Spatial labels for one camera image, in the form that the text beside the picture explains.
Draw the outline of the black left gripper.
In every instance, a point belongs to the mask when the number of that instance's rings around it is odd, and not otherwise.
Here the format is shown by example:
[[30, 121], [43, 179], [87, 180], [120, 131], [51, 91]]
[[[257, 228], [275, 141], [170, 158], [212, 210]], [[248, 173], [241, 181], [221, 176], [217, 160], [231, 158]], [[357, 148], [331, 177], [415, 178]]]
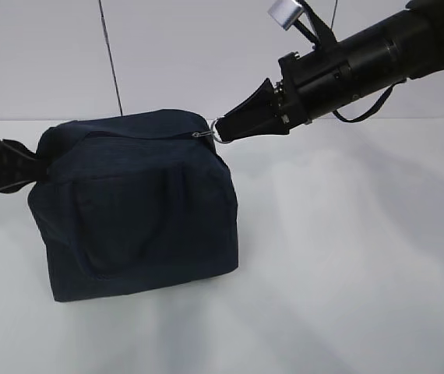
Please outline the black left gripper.
[[33, 182], [47, 179], [47, 161], [21, 142], [0, 141], [0, 193], [18, 192]]

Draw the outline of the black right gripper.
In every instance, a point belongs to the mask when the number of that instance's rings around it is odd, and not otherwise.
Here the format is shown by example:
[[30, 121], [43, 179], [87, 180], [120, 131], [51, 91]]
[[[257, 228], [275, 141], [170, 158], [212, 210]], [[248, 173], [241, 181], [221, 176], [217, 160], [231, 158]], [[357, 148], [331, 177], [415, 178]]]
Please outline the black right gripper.
[[353, 73], [347, 57], [311, 52], [278, 60], [282, 79], [276, 93], [267, 78], [244, 102], [216, 123], [223, 142], [252, 136], [284, 136], [351, 102]]

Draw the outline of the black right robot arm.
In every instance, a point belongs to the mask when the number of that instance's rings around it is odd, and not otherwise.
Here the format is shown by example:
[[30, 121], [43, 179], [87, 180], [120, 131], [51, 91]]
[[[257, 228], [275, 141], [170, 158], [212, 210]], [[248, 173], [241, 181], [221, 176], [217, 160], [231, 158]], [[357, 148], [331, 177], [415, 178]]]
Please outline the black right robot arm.
[[305, 56], [290, 53], [278, 63], [282, 78], [265, 79], [248, 99], [214, 122], [220, 140], [287, 135], [299, 126], [381, 90], [363, 115], [376, 114], [393, 88], [444, 70], [444, 1], [410, 1], [405, 10], [338, 41], [305, 1], [277, 1], [270, 16], [295, 27], [313, 44]]

